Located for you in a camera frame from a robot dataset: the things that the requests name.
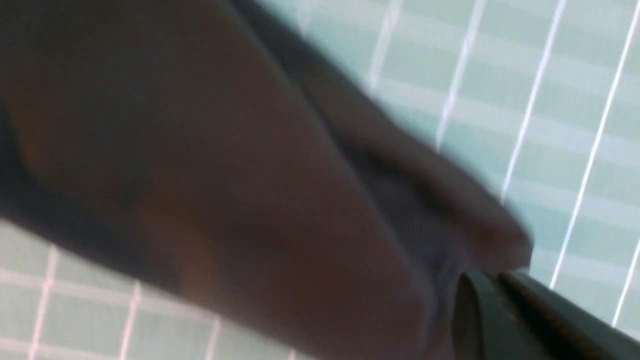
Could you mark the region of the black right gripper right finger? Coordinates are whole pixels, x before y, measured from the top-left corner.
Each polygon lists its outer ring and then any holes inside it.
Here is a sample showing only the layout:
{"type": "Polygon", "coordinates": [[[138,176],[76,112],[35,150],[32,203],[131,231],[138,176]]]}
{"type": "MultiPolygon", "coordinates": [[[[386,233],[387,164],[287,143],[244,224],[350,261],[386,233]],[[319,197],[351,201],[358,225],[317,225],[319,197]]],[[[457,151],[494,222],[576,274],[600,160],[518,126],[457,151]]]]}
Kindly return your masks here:
{"type": "Polygon", "coordinates": [[[639,342],[522,272],[500,274],[530,334],[554,360],[638,360],[639,342]]]}

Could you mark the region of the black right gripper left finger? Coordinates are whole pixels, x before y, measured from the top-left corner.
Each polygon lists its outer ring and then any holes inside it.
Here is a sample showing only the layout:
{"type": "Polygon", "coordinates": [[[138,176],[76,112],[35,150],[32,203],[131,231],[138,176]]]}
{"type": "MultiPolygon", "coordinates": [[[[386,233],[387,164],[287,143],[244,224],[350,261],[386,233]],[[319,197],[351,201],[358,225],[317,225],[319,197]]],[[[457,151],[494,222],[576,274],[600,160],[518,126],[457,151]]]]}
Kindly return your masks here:
{"type": "Polygon", "coordinates": [[[498,282],[467,273],[458,284],[452,336],[457,360],[549,360],[498,282]]]}

